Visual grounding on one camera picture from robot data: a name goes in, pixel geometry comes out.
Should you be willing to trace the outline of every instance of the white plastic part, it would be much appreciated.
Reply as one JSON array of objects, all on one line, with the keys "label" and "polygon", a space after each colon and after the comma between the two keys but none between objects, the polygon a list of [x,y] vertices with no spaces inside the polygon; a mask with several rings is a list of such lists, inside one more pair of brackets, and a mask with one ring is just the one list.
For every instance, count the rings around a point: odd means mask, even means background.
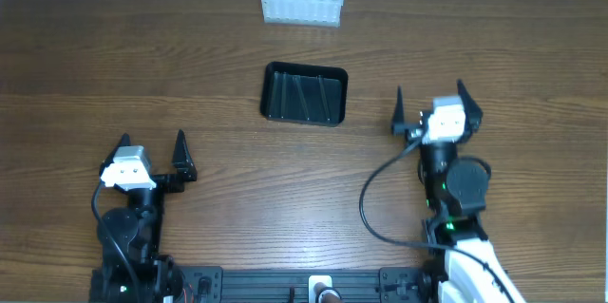
[{"label": "white plastic part", "polygon": [[264,22],[339,27],[344,0],[262,0]]},{"label": "white plastic part", "polygon": [[[511,279],[506,275],[503,267],[494,254],[494,247],[489,241],[478,238],[458,241],[456,248],[471,253],[480,260],[487,262],[488,266],[501,279],[515,303],[525,303],[522,294],[517,290]],[[501,293],[494,277],[485,271],[482,265],[468,256],[446,251],[445,266],[449,284],[439,286],[438,295],[441,302],[460,303],[460,296],[453,292],[454,288],[460,290],[465,302],[493,302],[508,303],[506,295]]]},{"label": "white plastic part", "polygon": [[113,162],[104,170],[101,180],[106,187],[115,184],[125,191],[130,189],[154,189],[156,182],[150,179],[148,160],[143,146],[122,146],[116,150]]}]

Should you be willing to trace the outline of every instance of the black plastic tray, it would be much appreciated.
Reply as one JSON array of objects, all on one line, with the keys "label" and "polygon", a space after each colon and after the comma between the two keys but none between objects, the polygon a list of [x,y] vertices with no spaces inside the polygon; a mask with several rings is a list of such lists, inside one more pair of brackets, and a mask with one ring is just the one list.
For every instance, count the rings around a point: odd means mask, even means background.
[{"label": "black plastic tray", "polygon": [[271,62],[259,110],[269,120],[337,126],[346,114],[348,83],[339,67]]}]

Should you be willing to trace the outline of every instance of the wood grain surface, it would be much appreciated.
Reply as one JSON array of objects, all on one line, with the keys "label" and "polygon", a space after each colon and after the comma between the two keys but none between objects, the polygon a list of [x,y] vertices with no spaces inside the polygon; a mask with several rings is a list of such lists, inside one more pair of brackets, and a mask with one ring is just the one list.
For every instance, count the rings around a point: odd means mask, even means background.
[{"label": "wood grain surface", "polygon": [[[0,0],[0,300],[87,300],[89,201],[121,134],[199,181],[167,197],[162,251],[227,269],[417,266],[364,229],[358,194],[408,117],[462,78],[484,109],[461,154],[490,162],[483,213],[529,301],[603,301],[608,0],[345,0],[340,28],[264,25],[260,0]],[[336,128],[266,121],[271,61],[350,75]],[[411,156],[370,189],[371,224],[420,237]],[[104,191],[104,210],[125,197]]]}]

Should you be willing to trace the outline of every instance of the black cable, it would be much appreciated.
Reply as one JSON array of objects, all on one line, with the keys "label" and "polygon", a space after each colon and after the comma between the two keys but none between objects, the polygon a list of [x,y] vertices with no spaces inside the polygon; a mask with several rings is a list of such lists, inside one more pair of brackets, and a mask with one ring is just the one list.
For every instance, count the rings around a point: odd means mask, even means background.
[{"label": "black cable", "polygon": [[133,282],[133,290],[135,290],[137,302],[142,303],[142,298],[140,294],[140,280],[137,278],[133,266],[131,266],[129,260],[126,258],[126,256],[124,256],[123,250],[121,250],[121,246],[119,246],[119,244],[116,242],[116,239],[110,233],[110,230],[107,228],[107,225],[105,224],[104,220],[99,216],[99,211],[97,210],[97,197],[99,196],[99,193],[103,187],[104,183],[100,180],[99,184],[97,185],[97,189],[95,189],[95,193],[93,193],[93,199],[91,199],[91,210],[93,211],[93,215],[97,219],[97,222],[99,222],[99,225],[102,227],[102,230],[104,230],[105,235],[110,240],[110,243],[112,244],[112,246],[114,246],[114,250],[116,251],[116,253],[118,253],[119,257],[123,261],[126,270],[129,272],[129,275],[131,276],[131,281]]},{"label": "black cable", "polygon": [[361,216],[361,220],[363,221],[365,228],[374,237],[377,237],[378,239],[380,239],[384,242],[393,244],[393,245],[405,246],[405,247],[409,247],[409,248],[418,248],[418,249],[435,249],[435,250],[443,250],[443,251],[453,251],[453,252],[459,253],[461,255],[468,256],[469,258],[475,260],[477,263],[482,265],[482,268],[484,268],[485,271],[490,272],[490,274],[494,277],[494,281],[496,282],[496,284],[498,284],[498,286],[501,288],[501,292],[503,292],[506,295],[506,298],[509,300],[509,302],[514,303],[513,297],[511,297],[511,294],[506,289],[506,287],[503,284],[503,282],[501,281],[501,279],[494,273],[494,271],[492,271],[492,269],[490,269],[487,262],[479,259],[478,257],[472,255],[471,253],[457,249],[452,246],[447,246],[447,245],[431,244],[431,243],[422,242],[422,241],[395,240],[395,239],[392,239],[389,237],[384,237],[384,236],[380,235],[378,232],[376,232],[373,228],[371,228],[370,223],[368,222],[368,219],[365,216],[365,211],[363,209],[363,198],[365,197],[365,193],[368,191],[368,187],[370,186],[370,183],[373,181],[373,179],[376,176],[378,176],[378,174],[380,174],[382,171],[384,171],[389,166],[393,165],[396,161],[399,161],[402,158],[404,158],[408,153],[410,153],[412,150],[414,150],[416,147],[418,147],[418,145],[420,145],[419,140],[412,142],[399,155],[397,155],[397,156],[393,157],[392,159],[390,159],[389,161],[385,162],[379,168],[377,168],[373,173],[371,173],[370,177],[363,185],[363,189],[361,189],[361,195],[359,196],[359,215]]}]

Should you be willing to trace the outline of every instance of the wooden table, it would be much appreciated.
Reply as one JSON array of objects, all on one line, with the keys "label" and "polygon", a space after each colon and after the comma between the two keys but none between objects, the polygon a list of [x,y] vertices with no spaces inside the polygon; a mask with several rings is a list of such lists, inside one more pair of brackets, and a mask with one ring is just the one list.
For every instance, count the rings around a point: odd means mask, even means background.
[{"label": "wooden table", "polygon": [[[264,25],[260,0],[1,0],[0,299],[86,300],[89,201],[121,134],[199,181],[167,197],[162,251],[227,269],[418,266],[357,212],[408,118],[462,78],[484,110],[461,154],[494,176],[484,227],[529,301],[600,301],[605,279],[608,0],[345,0],[340,28]],[[344,67],[336,128],[266,121],[271,61]],[[370,189],[372,225],[420,237],[417,156]],[[104,210],[125,197],[104,191]]]}]

